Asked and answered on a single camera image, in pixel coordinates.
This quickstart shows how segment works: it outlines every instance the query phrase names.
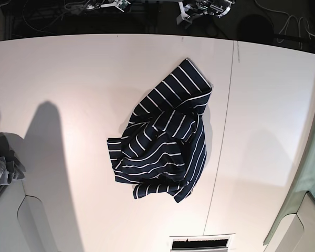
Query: crumpled cloth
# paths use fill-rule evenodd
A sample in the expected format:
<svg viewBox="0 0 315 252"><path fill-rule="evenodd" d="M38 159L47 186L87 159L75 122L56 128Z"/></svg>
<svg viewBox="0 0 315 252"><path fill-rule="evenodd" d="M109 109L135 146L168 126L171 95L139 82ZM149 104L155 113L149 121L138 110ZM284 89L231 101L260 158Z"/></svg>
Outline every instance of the crumpled cloth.
<svg viewBox="0 0 315 252"><path fill-rule="evenodd" d="M8 143L0 144L0 186L9 185L12 181L25 178L25 167L14 157L14 151L9 150Z"/></svg>
<svg viewBox="0 0 315 252"><path fill-rule="evenodd" d="M135 199L167 192L191 195L204 168L202 115L212 88L185 59L134 109L121 138L107 140L117 182L137 184Z"/></svg>

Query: white panel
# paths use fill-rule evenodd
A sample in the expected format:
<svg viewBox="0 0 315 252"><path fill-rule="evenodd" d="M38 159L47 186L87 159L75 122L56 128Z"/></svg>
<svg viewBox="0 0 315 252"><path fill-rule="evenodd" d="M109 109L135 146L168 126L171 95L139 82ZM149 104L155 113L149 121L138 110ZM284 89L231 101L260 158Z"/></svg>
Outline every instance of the white panel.
<svg viewBox="0 0 315 252"><path fill-rule="evenodd" d="M291 252L294 251L295 247L299 244L302 236L304 236L303 225L298 218L295 216L289 229L287 230L284 238L282 239L278 249L275 252Z"/></svg>
<svg viewBox="0 0 315 252"><path fill-rule="evenodd" d="M304 227L304 235L294 252L315 252L315 201L306 194L297 215Z"/></svg>
<svg viewBox="0 0 315 252"><path fill-rule="evenodd" d="M286 215L279 223L279 226L275 233L273 234L273 237L269 244L267 245L265 252L277 252L277 248L279 247L280 243L282 242L283 238L285 237L287 231L291 229L292 223L299 223L300 225L297 225L295 227L298 227L298 232L300 232L300 238L303 235L303 226L296 214L289 214Z"/></svg>
<svg viewBox="0 0 315 252"><path fill-rule="evenodd" d="M26 165L61 252L168 251L169 236L202 235L227 108L233 41L160 35L87 35L0 43L0 131ZM134 200L114 181L107 137L189 57L214 85L203 116L208 158L194 193Z"/></svg>
<svg viewBox="0 0 315 252"><path fill-rule="evenodd" d="M236 233L236 251L264 251L263 241L296 173L314 112L315 55L235 42L222 154L205 235Z"/></svg>
<svg viewBox="0 0 315 252"><path fill-rule="evenodd" d="M39 199L26 196L17 212L17 219L31 252L58 251Z"/></svg>
<svg viewBox="0 0 315 252"><path fill-rule="evenodd" d="M17 220L24 197L21 181L13 182L0 195L0 252L30 252Z"/></svg>

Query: white stripe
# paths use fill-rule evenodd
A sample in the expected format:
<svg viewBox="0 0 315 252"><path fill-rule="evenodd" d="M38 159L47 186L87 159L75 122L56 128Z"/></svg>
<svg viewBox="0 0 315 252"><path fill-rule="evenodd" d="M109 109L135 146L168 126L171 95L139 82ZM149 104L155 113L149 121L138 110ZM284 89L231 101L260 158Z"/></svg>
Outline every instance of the white stripe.
<svg viewBox="0 0 315 252"><path fill-rule="evenodd" d="M128 126L125 130L129 129L130 127L136 126L136 125L140 125L140 124L146 124L148 122L138 122L136 124L132 124L131 126Z"/></svg>
<svg viewBox="0 0 315 252"><path fill-rule="evenodd" d="M134 149L132 149L132 147L131 147L131 144L129 143L128 144L128 147L130 148L130 150L137 156L137 157L139 157L138 155L137 155L137 153L134 151Z"/></svg>
<svg viewBox="0 0 315 252"><path fill-rule="evenodd" d="M166 134L166 132L163 132L162 134L160 134L160 135L158 136L158 138L161 137L161 136L163 136L163 135L165 135L165 134Z"/></svg>
<svg viewBox="0 0 315 252"><path fill-rule="evenodd" d="M186 59L186 60L193 66L193 68L196 70L196 72L199 74L199 76L202 77L202 79L205 81L205 83L206 83L209 87L211 87L210 84L206 81L206 79L205 79L205 78L201 75L201 73L197 70L197 68L191 63L191 61L188 60L188 59Z"/></svg>
<svg viewBox="0 0 315 252"><path fill-rule="evenodd" d="M165 173L166 173L167 175L169 175L169 176L175 176L175 175L177 175L177 174L173 174L173 173L169 173L169 172L163 172L163 173L159 173L157 176L151 177L150 180L151 180L151 179L154 179L154 178L156 178L156 177L158 177L158 176L160 176L161 174L165 174Z"/></svg>
<svg viewBox="0 0 315 252"><path fill-rule="evenodd" d="M146 149L140 144L140 142L138 140L138 135L135 136L135 139L136 139L136 142L138 143L138 145L141 147L141 149L145 151Z"/></svg>
<svg viewBox="0 0 315 252"><path fill-rule="evenodd" d="M149 159L152 155L154 155L154 154L159 150L159 148L160 148L161 146L163 146L163 145L165 145L165 144L170 145L170 144L177 144L177 143L176 143L176 142L161 143L160 146L157 147L157 149L156 149L152 154L150 154L149 156L145 157L144 159L128 159L128 160L130 160L130 161L136 161L136 162L147 160L147 159Z"/></svg>
<svg viewBox="0 0 315 252"><path fill-rule="evenodd" d="M131 158L129 155L127 155L125 152L122 152L123 154L125 154L128 158Z"/></svg>
<svg viewBox="0 0 315 252"><path fill-rule="evenodd" d="M146 196L148 194L148 188L149 188L150 184L147 186L147 189L146 189Z"/></svg>
<svg viewBox="0 0 315 252"><path fill-rule="evenodd" d="M201 158L201 155L202 155L202 152L203 152L204 146L205 146L205 144L203 144L203 147L202 147L202 149L201 149L201 152L199 153L199 156L198 156L197 162L196 162L196 164L195 164L195 169L194 169L193 175L191 176L190 181L192 181L192 180L193 180L193 177L195 176L196 167L197 167L197 164L198 164L198 162L199 162L199 160L200 160L200 158Z"/></svg>
<svg viewBox="0 0 315 252"><path fill-rule="evenodd" d="M170 89L170 91L172 91L173 93L174 93L174 95L180 100L180 101L182 101L182 99L175 93L175 91L166 83L166 82L164 82L164 81L162 81L169 89Z"/></svg>
<svg viewBox="0 0 315 252"><path fill-rule="evenodd" d="M136 197L137 197L137 198L139 198L139 197L138 197L138 191L139 191L140 185L138 185L138 187L136 188L136 192L137 192L137 193L136 193Z"/></svg>
<svg viewBox="0 0 315 252"><path fill-rule="evenodd" d="M146 167L146 166L148 166L148 165L157 164L164 154L167 154L168 156L180 156L180 155L181 155L180 153L169 154L169 153L167 153L167 152L163 152L163 153L161 154L161 156L157 159L157 161L155 161L154 163L145 164L145 165L143 165L143 166L124 165L124 168L133 168L133 167L135 167L135 168L144 168L144 167Z"/></svg>
<svg viewBox="0 0 315 252"><path fill-rule="evenodd" d="M146 111L147 113L149 113L149 111L139 102L139 105L144 109L144 111Z"/></svg>
<svg viewBox="0 0 315 252"><path fill-rule="evenodd" d="M128 174L128 175L129 175L129 176L139 176L139 175L142 175L142 174L150 174L152 171L154 171L154 170L156 170L156 169L158 169L158 168L166 167L166 166L169 165L169 164L172 164L172 165L175 165L175 166L183 166L183 165L184 165L184 163L183 163L183 164L165 163L164 165L159 166L159 167L155 167L155 168L149 170L148 172L132 173L132 174Z"/></svg>
<svg viewBox="0 0 315 252"><path fill-rule="evenodd" d="M129 182L133 182L133 183L140 184L140 182L139 182L139 181L132 181L132 180L129 180L128 178L125 178L125 177L120 176L120 175L115 175L115 177L120 177L120 178L122 178L122 179L124 179L124 180L127 180L127 181L129 181Z"/></svg>
<svg viewBox="0 0 315 252"><path fill-rule="evenodd" d="M169 120L168 120L168 122L167 122L166 126L164 127L164 129L163 129L162 131L165 131L165 130L167 129L167 127L168 127L168 125L169 125L170 121L171 121L171 120L172 120L172 118L173 118L174 113L175 113L175 110L173 111L172 115L169 117Z"/></svg>
<svg viewBox="0 0 315 252"><path fill-rule="evenodd" d="M154 122L153 125L152 125L152 127L153 127L156 131L158 131L158 130L157 130L157 128L155 127L155 124L156 124L156 122L158 121L158 119L160 118L160 116L161 116L163 113L164 113L164 111L157 117L157 119L155 120L155 122Z"/></svg>
<svg viewBox="0 0 315 252"><path fill-rule="evenodd" d="M158 91L156 88L154 88L154 90L156 91L156 92L158 92L158 94L159 95L161 95L161 97L170 105L170 107L174 107L173 105L171 105L171 103L166 99L166 97L165 96L163 96L161 93L160 93L160 91Z"/></svg>
<svg viewBox="0 0 315 252"><path fill-rule="evenodd" d="M185 172L185 176L187 176L188 171L189 171L189 168L190 168L190 166L191 166L191 163L193 162L194 154L195 154L195 152L196 152L198 142L199 142L200 139L201 139L201 136L202 136L202 133L203 133L203 129L204 129L204 127L203 127L203 125L202 125L202 131L201 131L201 133L200 133L200 135L199 135L199 137L198 137L198 139L197 139L197 142L196 142L196 145L195 145L195 149L194 149L194 151L193 151L193 155L192 155L192 157L191 157L191 159L190 159L189 166L188 166L188 168L187 168L187 170L186 170L186 172Z"/></svg>
<svg viewBox="0 0 315 252"><path fill-rule="evenodd" d="M187 175L187 173L188 173L188 171L189 171L189 168L190 168L191 162L192 162L192 160L193 160L194 154L195 154L195 152L196 152L196 149L197 149L197 144L198 144L198 141L199 141L199 140L200 140L200 138L201 138L201 135L198 137L198 140L197 140L197 143L196 143L196 146L195 146L195 150L194 150L194 152L193 152L193 155L192 155L192 157L191 157L191 160L190 160L190 163L189 163L188 169L187 169L187 171L185 172L184 177L186 177L186 175ZM179 193L183 190L183 188L182 188L181 190L179 190L176 194L174 194L174 197L175 197L177 194L179 194Z"/></svg>
<svg viewBox="0 0 315 252"><path fill-rule="evenodd" d="M182 125L182 122L184 121L184 118L185 118L185 115L183 116L181 122L180 122L180 125L178 126L178 128L176 129L175 133L172 135L172 137L176 136L177 132L179 131L181 125Z"/></svg>
<svg viewBox="0 0 315 252"><path fill-rule="evenodd" d="M184 136L183 136L181 139L184 139L184 138L187 136L189 130L191 129L191 125L193 125L193 123L195 123L195 121L193 121L193 122L190 124L189 129L187 130L187 132L184 134Z"/></svg>
<svg viewBox="0 0 315 252"><path fill-rule="evenodd" d="M146 132L145 132L145 129L146 129L146 128L143 129L143 134L145 135L145 137L147 137L147 139L148 139L149 141L152 141L152 139L151 139L149 136L147 136L147 134L146 134Z"/></svg>
<svg viewBox="0 0 315 252"><path fill-rule="evenodd" d="M177 105L176 108L178 108L179 106L181 106L182 104L184 104L187 101L191 101L191 100L195 100L195 99L202 98L202 97L205 97L205 96L209 96L210 94L211 94L211 91L209 93L203 94L201 96L196 96L196 97L193 97L193 98L186 99L185 101L181 102L181 104Z"/></svg>
<svg viewBox="0 0 315 252"><path fill-rule="evenodd" d="M200 121L200 117L199 117L199 115L197 115L197 121L199 122ZM197 130L198 130L198 125L199 125L200 123L197 123L196 124L196 130L194 131L194 133L195 132L197 132Z"/></svg>
<svg viewBox="0 0 315 252"><path fill-rule="evenodd" d="M182 72L184 72L184 74L188 77L188 79L194 84L194 86L200 91L200 92L202 92L201 90L200 90L200 88L195 84L195 82L192 80L192 78L190 78L190 76L183 70L183 68L182 67L178 67L178 68L180 68L181 70L182 70Z"/></svg>
<svg viewBox="0 0 315 252"><path fill-rule="evenodd" d="M152 100L152 98L150 98L148 95L147 95L147 98L162 112L162 110L159 108L159 106Z"/></svg>
<svg viewBox="0 0 315 252"><path fill-rule="evenodd" d="M191 138L191 136L193 135L193 133L191 133L191 134L188 136L188 138L187 138L186 140L184 140L185 143Z"/></svg>
<svg viewBox="0 0 315 252"><path fill-rule="evenodd" d="M114 168L114 170L116 170L121 163L122 163L122 160L120 160L119 164Z"/></svg>
<svg viewBox="0 0 315 252"><path fill-rule="evenodd" d="M188 197L189 193L191 193L192 190L194 189L195 183L196 183L196 181L197 181L197 179L198 179L198 176L199 176L199 174L200 174L200 172L201 172L202 165L203 165L203 162L204 162L205 157L206 157L206 150L205 150L205 156L203 157L202 163L201 163L201 165L200 165L200 167L199 167L199 172L198 172L198 174L197 174L196 180L195 180L195 182L194 182L194 184L193 184L191 190L188 192L188 194L187 194L185 197Z"/></svg>
<svg viewBox="0 0 315 252"><path fill-rule="evenodd" d="M174 79L178 82L178 84L180 84L181 87L182 87L189 95L191 95L191 93L185 88L185 86L183 86L182 83L180 83L180 81L175 77L175 75L173 75L173 74L170 74L170 75L174 77Z"/></svg>
<svg viewBox="0 0 315 252"><path fill-rule="evenodd" d="M196 105L194 106L194 109L197 108L197 107L200 107L200 106L206 106L208 103L205 103L205 104L201 104L201 105Z"/></svg>

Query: wire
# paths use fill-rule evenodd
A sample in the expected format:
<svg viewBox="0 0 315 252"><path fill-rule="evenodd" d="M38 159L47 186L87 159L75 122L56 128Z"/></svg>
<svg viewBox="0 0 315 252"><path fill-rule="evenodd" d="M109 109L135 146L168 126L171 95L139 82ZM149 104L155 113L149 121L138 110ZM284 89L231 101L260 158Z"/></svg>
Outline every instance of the wire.
<svg viewBox="0 0 315 252"><path fill-rule="evenodd" d="M308 33L309 37L310 37L310 36L315 37L315 34L309 29L309 23L308 23L308 21L306 21L304 24L305 24L305 25L304 25L304 28L306 29L306 32Z"/></svg>
<svg viewBox="0 0 315 252"><path fill-rule="evenodd" d="M301 38L301 21L303 20L303 17L300 17L300 19L298 19L296 16L294 15L290 15L289 13L287 12L283 12L283 11L280 11L280 10L274 10L274 9L268 9L268 8L265 8L263 6L261 6L257 0L254 0L255 4L261 8L261 9L264 9L266 11L269 11L269 12L274 12L274 13L278 13L278 14L284 14L287 16L287 20L285 22L285 24L283 25L282 29L280 30L279 34L281 34L282 32L284 32L283 34L286 35L287 33L287 29L288 29L288 26L289 26L289 22L290 20L293 18L296 22L297 22L297 25L298 25L298 33L299 33L299 38ZM284 42L284 39L277 39L277 42L279 44L281 44L282 42ZM302 49L303 45L302 43L300 42L299 43L299 46L300 46L300 49Z"/></svg>
<svg viewBox="0 0 315 252"><path fill-rule="evenodd" d="M45 31L44 29L48 28L49 26L53 25L59 18L63 17L65 14L67 14L68 12L71 12L71 11L74 11L74 10L77 10L77 9L84 9L91 0L85 0L85 1L82 1L82 2L75 2L75 3L68 3L68 4L65 4L64 7L66 8L66 5L70 5L70 4L80 4L80 3L85 3L83 6L79 6L78 8L66 8L66 12L63 12L62 14L58 15L53 21L51 21L48 25L46 25L45 27L43 27L42 29L36 29L35 27L31 26L25 19L25 15L24 15L24 10L25 10L25 7L27 5L29 0L26 1L25 5L23 6L23 9L22 9L22 18L23 20L25 21L25 23L33 30L37 31L37 32L41 32L41 33L48 33L48 34L52 34L52 35L56 35L55 33L51 33L49 31Z"/></svg>
<svg viewBox="0 0 315 252"><path fill-rule="evenodd" d="M31 29L35 30L35 31L38 31L38 32L41 32L41 33L48 33L48 34L52 34L52 35L56 35L55 33L50 33L48 31L44 31L44 30L38 30L36 28L34 28L33 26L31 26L25 19L25 14L24 14L24 11L25 11L25 7L27 5L27 3L29 2L29 0L26 1L25 5L23 6L23 9L22 9L22 18L23 20L25 21L26 25L28 25Z"/></svg>
<svg viewBox="0 0 315 252"><path fill-rule="evenodd" d="M80 2L67 3L67 4L64 5L64 9L66 9L67 11L71 11L71 9L68 8L69 5L83 4L83 3L85 3L84 6L86 6L86 5L88 5L88 3L89 3L90 1L91 1L91 0L88 0L88 1L84 0L84 1L80 1Z"/></svg>
<svg viewBox="0 0 315 252"><path fill-rule="evenodd" d="M12 33L13 36L16 36L16 37L20 37L20 38L27 38L27 37L24 37L24 36L21 36L21 35L18 35L18 34L14 34Z"/></svg>

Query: black floor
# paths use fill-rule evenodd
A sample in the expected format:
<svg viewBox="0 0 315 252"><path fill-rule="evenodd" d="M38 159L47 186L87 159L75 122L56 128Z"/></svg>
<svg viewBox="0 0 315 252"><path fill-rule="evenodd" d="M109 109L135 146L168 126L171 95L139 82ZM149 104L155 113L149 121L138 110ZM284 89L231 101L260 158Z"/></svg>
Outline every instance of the black floor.
<svg viewBox="0 0 315 252"><path fill-rule="evenodd" d="M180 14L176 2L130 1L124 13L110 7L73 14L64 5L74 1L12 0L2 7L6 16L5 39L74 34L168 34L242 40L297 50L301 50L299 42L302 42L303 51L315 53L315 38L310 40L307 33L299 38L295 24L289 26L285 42L277 43L276 38L280 37L277 34L287 18L258 8L254 0L236 0L226 16L220 19L204 16L188 29L176 24Z"/></svg>

